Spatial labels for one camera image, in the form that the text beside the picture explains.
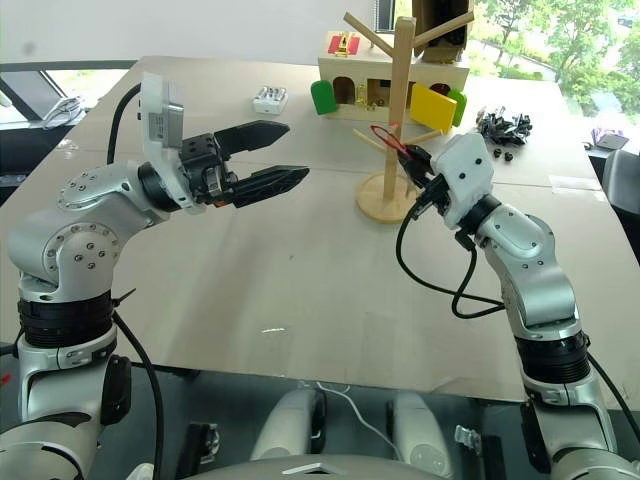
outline green block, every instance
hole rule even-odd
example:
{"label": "green block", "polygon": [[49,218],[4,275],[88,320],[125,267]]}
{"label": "green block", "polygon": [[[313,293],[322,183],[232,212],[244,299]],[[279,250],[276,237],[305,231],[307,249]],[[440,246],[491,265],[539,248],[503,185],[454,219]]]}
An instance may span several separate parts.
{"label": "green block", "polygon": [[454,99],[457,102],[456,111],[453,114],[453,124],[456,127],[460,126],[460,122],[462,122],[462,115],[464,115],[464,109],[467,106],[467,96],[462,93],[460,90],[456,90],[452,88],[447,97]]}
{"label": "green block", "polygon": [[311,98],[313,98],[313,104],[316,106],[318,115],[338,110],[336,97],[333,95],[333,87],[326,80],[318,80],[311,84]]}

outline wooden coat rack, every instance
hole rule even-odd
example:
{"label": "wooden coat rack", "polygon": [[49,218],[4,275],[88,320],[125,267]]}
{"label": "wooden coat rack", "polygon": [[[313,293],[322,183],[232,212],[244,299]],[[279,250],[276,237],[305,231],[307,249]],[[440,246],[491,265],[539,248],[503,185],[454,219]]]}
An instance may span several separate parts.
{"label": "wooden coat rack", "polygon": [[[418,36],[415,35],[416,19],[399,17],[396,21],[393,47],[349,12],[345,13],[344,20],[391,57],[389,128],[394,130],[395,135],[405,144],[416,144],[440,135],[441,132],[435,131],[411,140],[402,140],[413,49],[473,21],[473,12],[464,13]],[[416,193],[411,181],[397,172],[396,151],[391,147],[379,144],[362,132],[354,130],[354,134],[377,150],[384,151],[386,155],[384,172],[369,175],[358,187],[356,193],[358,206],[367,216],[378,222],[397,223],[402,221],[413,205]]]}

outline yellow block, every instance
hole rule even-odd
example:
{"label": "yellow block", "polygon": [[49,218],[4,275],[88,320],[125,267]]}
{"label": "yellow block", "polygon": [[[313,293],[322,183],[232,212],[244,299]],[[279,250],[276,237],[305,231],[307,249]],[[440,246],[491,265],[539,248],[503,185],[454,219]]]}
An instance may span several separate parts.
{"label": "yellow block", "polygon": [[420,85],[413,85],[409,115],[413,120],[434,130],[451,130],[457,102]]}

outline black clips pile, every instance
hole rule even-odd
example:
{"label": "black clips pile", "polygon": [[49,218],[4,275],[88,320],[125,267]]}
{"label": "black clips pile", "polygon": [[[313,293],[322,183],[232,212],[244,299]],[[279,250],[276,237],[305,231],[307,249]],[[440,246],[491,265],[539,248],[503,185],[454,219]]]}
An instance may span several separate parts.
{"label": "black clips pile", "polygon": [[500,107],[492,113],[487,113],[486,108],[483,108],[476,117],[476,126],[485,139],[503,146],[524,145],[533,128],[529,115],[505,114],[505,107]]}

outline gray chair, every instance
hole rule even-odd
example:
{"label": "gray chair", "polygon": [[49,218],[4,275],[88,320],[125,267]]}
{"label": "gray chair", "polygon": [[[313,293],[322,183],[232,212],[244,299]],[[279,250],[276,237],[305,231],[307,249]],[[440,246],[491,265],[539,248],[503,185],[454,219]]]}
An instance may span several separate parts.
{"label": "gray chair", "polygon": [[611,152],[602,188],[640,262],[640,156],[623,150]]}

